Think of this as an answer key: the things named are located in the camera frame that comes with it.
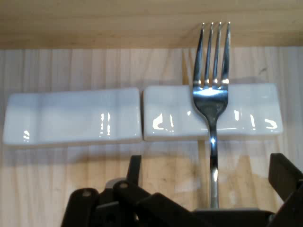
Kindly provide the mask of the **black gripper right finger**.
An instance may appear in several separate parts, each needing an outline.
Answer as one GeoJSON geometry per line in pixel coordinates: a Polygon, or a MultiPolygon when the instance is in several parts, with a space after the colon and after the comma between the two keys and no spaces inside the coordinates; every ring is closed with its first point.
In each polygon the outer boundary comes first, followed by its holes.
{"type": "Polygon", "coordinates": [[[268,225],[301,227],[303,225],[303,173],[282,153],[272,153],[268,180],[284,202],[268,225]]]}

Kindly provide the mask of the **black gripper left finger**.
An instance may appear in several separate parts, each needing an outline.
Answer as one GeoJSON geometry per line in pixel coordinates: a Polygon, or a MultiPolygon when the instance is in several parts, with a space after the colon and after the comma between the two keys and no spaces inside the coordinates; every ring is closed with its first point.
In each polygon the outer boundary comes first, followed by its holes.
{"type": "Polygon", "coordinates": [[[142,157],[130,158],[126,178],[108,181],[103,192],[75,190],[63,227],[189,227],[192,213],[160,193],[139,186],[142,157]]]}

